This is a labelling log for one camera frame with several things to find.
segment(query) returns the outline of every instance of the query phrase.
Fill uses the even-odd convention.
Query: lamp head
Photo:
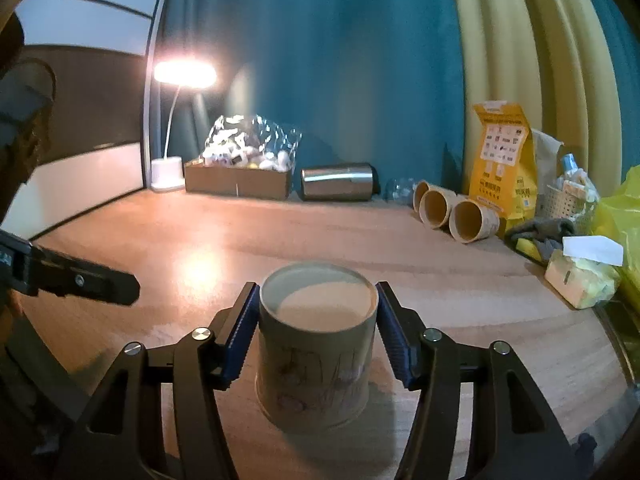
[[[154,79],[161,83],[207,88],[216,82],[216,70],[207,62],[196,59],[161,61],[154,68]]]

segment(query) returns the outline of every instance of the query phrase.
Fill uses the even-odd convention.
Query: cup rim
[[[299,269],[300,267],[325,267],[325,268],[330,268],[330,269],[334,269],[334,270],[340,270],[341,272],[350,274],[351,276],[356,277],[358,280],[360,280],[362,283],[364,283],[365,285],[367,285],[367,287],[370,289],[370,291],[372,292],[372,301],[371,301],[371,306],[369,307],[369,311],[367,312],[367,315],[364,316],[360,322],[358,322],[355,325],[352,326],[348,326],[345,328],[341,328],[340,330],[313,330],[311,328],[300,328],[298,326],[294,326],[290,323],[287,323],[286,321],[281,320],[279,317],[277,317],[275,315],[275,313],[270,310],[264,301],[264,289],[269,285],[270,282],[272,282],[273,280],[276,280],[277,278],[279,278],[281,275],[285,274],[286,272],[289,272],[291,269]],[[260,309],[261,310],[265,310],[266,312],[268,312],[269,317],[271,319],[273,319],[274,321],[287,326],[288,328],[292,329],[292,330],[297,330],[298,332],[307,332],[307,333],[311,333],[311,334],[339,334],[339,333],[344,333],[344,332],[348,332],[349,330],[352,330],[356,327],[359,327],[361,325],[363,325],[363,323],[367,322],[369,319],[371,319],[371,317],[375,316],[378,312],[378,301],[379,301],[379,295],[378,295],[378,290],[376,288],[376,286],[371,283],[365,276],[363,276],[362,274],[360,274],[359,272],[357,272],[356,270],[350,269],[349,267],[343,267],[340,265],[336,265],[336,264],[332,264],[331,262],[324,262],[322,260],[305,260],[302,262],[294,262],[292,264],[288,264],[286,266],[280,267],[277,270],[274,270],[269,276],[267,276],[267,278],[264,280],[264,283],[262,284],[262,286],[260,287]]]

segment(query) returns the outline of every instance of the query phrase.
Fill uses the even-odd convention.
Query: yellow plastic bag
[[[640,312],[640,166],[628,171],[613,196],[600,200],[591,231],[625,248],[620,290]]]
[[[533,138],[522,107],[487,101],[474,106],[482,123],[469,197],[500,217],[498,236],[536,212],[538,179]]]

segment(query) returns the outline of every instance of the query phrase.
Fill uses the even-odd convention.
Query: green plastic bag
[[[628,171],[613,196],[600,200],[591,231],[609,237],[625,248],[620,290],[640,312],[640,166]]]

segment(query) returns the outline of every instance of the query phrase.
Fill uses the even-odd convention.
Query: lamp base
[[[168,156],[151,161],[151,189],[156,193],[166,193],[184,188],[182,158]]]

